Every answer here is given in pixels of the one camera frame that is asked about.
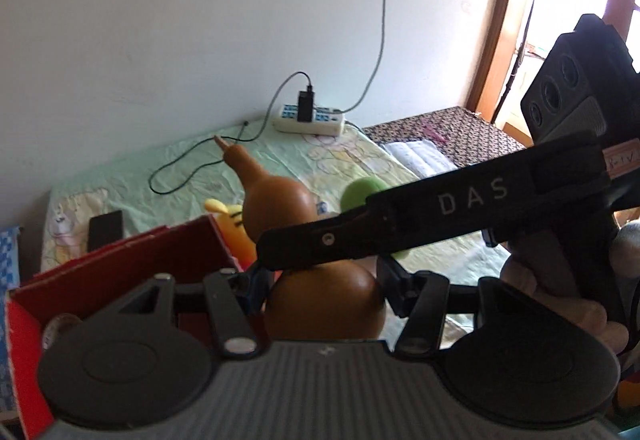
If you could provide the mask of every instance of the white wall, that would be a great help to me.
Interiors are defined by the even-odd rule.
[[[294,70],[318,102],[350,106],[376,58],[380,1],[0,0],[0,227],[26,225],[35,256],[53,183],[257,118]],[[460,103],[491,1],[388,0],[385,59],[351,119]]]

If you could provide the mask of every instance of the white power strip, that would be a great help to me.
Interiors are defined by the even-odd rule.
[[[284,105],[273,117],[273,127],[284,133],[308,133],[338,137],[344,128],[343,113],[334,113],[334,108],[314,108],[310,123],[297,120],[298,106]]]

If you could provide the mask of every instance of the pink label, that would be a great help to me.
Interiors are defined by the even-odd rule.
[[[640,167],[640,139],[631,139],[603,150],[607,173],[613,178],[625,175]]]

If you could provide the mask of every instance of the camera lens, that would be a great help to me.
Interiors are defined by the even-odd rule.
[[[558,87],[551,81],[542,83],[542,97],[549,110],[555,113],[560,109],[560,93]]]
[[[562,56],[560,59],[560,70],[562,71],[562,77],[571,88],[577,86],[578,69],[573,59],[569,58],[569,56]]]
[[[542,113],[540,112],[540,108],[537,104],[531,103],[529,106],[529,113],[531,114],[531,119],[536,126],[540,126],[542,124]]]

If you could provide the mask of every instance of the open cardboard box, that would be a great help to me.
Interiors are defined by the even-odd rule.
[[[6,299],[6,330],[14,396],[28,439],[53,422],[36,372],[42,330],[56,315],[85,319],[156,273],[177,283],[197,283],[222,267],[239,268],[218,231],[204,216],[177,227],[158,227],[108,245],[42,273]]]

